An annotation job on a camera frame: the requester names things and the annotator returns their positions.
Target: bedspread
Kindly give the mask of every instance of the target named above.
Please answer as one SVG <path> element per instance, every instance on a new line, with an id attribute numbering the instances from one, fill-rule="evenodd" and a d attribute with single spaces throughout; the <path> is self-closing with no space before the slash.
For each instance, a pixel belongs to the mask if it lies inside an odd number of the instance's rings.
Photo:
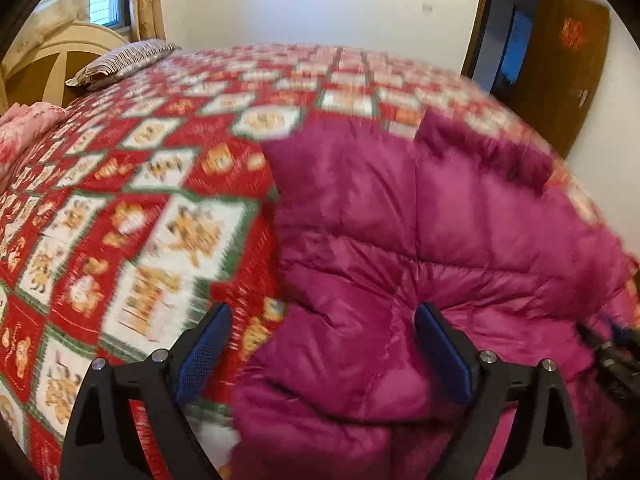
<path id="1" fill-rule="evenodd" d="M 285 312 L 270 227 L 276 192 L 260 141 L 323 114 L 412 139 L 427 108 L 549 149 L 470 81 L 352 48 L 181 52 L 74 102 L 0 198 L 0 413 L 37 471 L 57 478 L 93 358 L 143 359 L 170 347 L 211 301 L 226 301 L 231 339 L 186 415 L 227 474 L 238 441 L 234 378 Z M 559 158 L 555 166 L 546 185 L 599 222 Z M 154 475 L 169 478 L 143 407 L 132 410 Z"/>

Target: beige curtain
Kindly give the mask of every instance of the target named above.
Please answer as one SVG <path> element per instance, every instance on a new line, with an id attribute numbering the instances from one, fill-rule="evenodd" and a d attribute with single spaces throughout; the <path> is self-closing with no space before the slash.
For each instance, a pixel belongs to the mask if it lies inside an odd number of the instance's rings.
<path id="1" fill-rule="evenodd" d="M 41 0 L 2 60 L 4 76 L 31 50 L 43 44 L 49 34 L 73 20 L 89 20 L 89 0 Z"/>
<path id="2" fill-rule="evenodd" d="M 129 10 L 133 41 L 165 39 L 160 0 L 129 0 Z"/>

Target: pillow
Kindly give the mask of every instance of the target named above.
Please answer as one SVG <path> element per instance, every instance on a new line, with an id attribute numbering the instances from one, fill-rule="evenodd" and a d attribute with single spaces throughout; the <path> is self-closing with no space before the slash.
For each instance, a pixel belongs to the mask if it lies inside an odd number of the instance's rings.
<path id="1" fill-rule="evenodd" d="M 53 126 L 66 119 L 64 108 L 35 103 L 21 117 L 0 126 L 0 178 L 4 177 L 20 154 Z"/>
<path id="2" fill-rule="evenodd" d="M 104 88 L 164 59 L 180 48 L 164 40 L 144 40 L 129 43 L 95 59 L 66 82 L 67 86 L 88 86 L 89 90 Z"/>

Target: striped pillow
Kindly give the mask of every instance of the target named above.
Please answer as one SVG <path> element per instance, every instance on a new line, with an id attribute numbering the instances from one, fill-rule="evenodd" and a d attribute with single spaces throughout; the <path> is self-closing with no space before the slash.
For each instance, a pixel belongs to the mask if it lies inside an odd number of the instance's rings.
<path id="1" fill-rule="evenodd" d="M 87 86 L 89 90 L 103 88 L 164 59 L 180 48 L 164 40 L 144 40 L 129 43 L 95 59 L 66 82 L 67 86 Z"/>

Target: door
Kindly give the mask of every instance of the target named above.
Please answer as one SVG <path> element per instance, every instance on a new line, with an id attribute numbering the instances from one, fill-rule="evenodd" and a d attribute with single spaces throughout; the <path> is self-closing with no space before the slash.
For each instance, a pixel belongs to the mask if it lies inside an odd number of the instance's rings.
<path id="1" fill-rule="evenodd" d="M 509 108 L 562 155 L 571 149 L 600 80 L 609 9 L 591 0 L 538 0 Z"/>

